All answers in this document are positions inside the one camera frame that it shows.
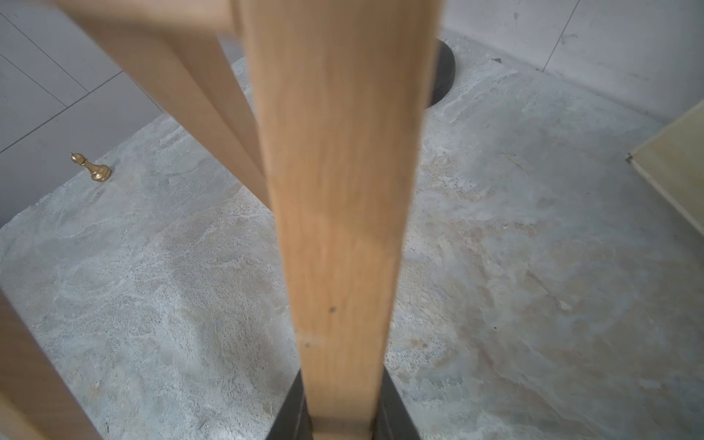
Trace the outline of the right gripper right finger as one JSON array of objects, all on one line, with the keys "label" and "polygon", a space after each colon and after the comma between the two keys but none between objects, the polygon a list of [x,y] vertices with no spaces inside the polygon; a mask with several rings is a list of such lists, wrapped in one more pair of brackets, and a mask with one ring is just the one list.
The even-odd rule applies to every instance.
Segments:
[{"label": "right gripper right finger", "polygon": [[374,440],[420,440],[418,430],[385,368],[379,393]]}]

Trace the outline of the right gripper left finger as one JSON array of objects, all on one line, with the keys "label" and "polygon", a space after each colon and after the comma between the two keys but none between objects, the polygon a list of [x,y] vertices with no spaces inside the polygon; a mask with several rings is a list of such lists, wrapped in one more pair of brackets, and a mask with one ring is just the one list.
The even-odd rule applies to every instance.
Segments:
[{"label": "right gripper left finger", "polygon": [[302,373],[298,372],[280,407],[267,440],[312,440],[312,423],[308,414]]}]

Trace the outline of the wooden easel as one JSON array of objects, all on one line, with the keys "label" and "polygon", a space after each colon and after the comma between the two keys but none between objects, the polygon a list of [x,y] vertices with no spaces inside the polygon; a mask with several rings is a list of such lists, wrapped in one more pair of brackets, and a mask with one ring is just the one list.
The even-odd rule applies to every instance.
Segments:
[{"label": "wooden easel", "polygon": [[60,1],[275,217],[313,439],[373,439],[439,1]]}]

